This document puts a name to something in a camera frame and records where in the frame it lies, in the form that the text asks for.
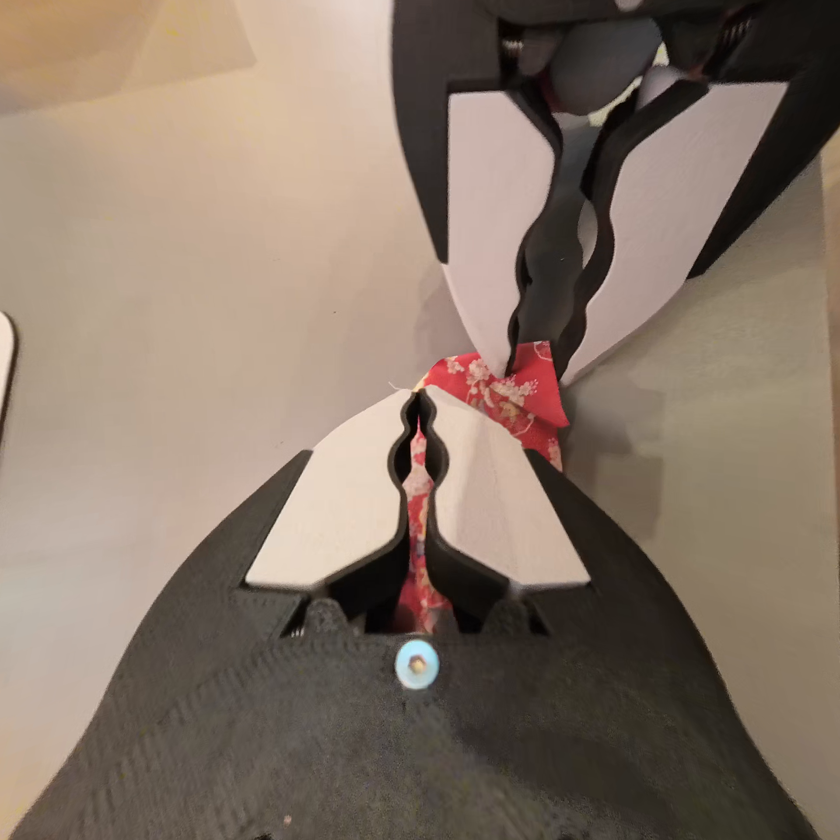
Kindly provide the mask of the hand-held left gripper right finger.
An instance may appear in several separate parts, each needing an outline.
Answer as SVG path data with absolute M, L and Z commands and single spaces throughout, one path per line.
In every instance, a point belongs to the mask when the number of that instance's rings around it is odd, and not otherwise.
M 433 587 L 483 623 L 509 597 L 588 585 L 591 576 L 521 443 L 438 386 L 420 398 L 433 477 L 425 539 Z

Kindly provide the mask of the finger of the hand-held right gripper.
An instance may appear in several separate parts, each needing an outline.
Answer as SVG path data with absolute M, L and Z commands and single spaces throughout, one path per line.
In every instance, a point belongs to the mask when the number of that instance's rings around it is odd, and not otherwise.
M 558 338 L 562 385 L 682 288 L 787 90 L 676 80 L 610 134 L 592 184 L 594 247 Z
M 554 340 L 583 269 L 585 117 L 540 89 L 448 100 L 448 288 L 491 373 L 520 340 Z

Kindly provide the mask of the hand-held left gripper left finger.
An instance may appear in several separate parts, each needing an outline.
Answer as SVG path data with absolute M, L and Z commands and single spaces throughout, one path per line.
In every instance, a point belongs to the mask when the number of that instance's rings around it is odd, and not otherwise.
M 245 574 L 249 588 L 328 597 L 350 620 L 399 601 L 410 543 L 403 482 L 418 396 L 394 391 L 307 453 Z

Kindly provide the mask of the red floral origami paper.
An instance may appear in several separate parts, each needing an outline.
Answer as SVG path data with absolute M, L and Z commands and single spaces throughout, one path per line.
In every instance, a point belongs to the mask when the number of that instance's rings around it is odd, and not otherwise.
M 523 448 L 536 450 L 562 471 L 560 433 L 570 423 L 561 402 L 550 344 L 520 344 L 515 366 L 510 376 L 497 377 L 478 353 L 452 355 L 438 361 L 414 390 L 429 385 L 440 388 L 486 414 Z M 398 633 L 434 634 L 438 620 L 453 610 L 427 573 L 427 509 L 433 480 L 426 469 L 426 451 L 425 434 L 417 427 L 410 446 L 411 468 L 403 482 L 410 542 L 408 572 L 392 625 Z

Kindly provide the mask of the white rounded board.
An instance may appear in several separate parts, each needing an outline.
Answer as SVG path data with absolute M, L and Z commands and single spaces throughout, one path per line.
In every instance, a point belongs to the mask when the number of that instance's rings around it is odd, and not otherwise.
M 14 321 L 1 311 L 1 441 L 12 393 L 18 355 L 18 334 Z

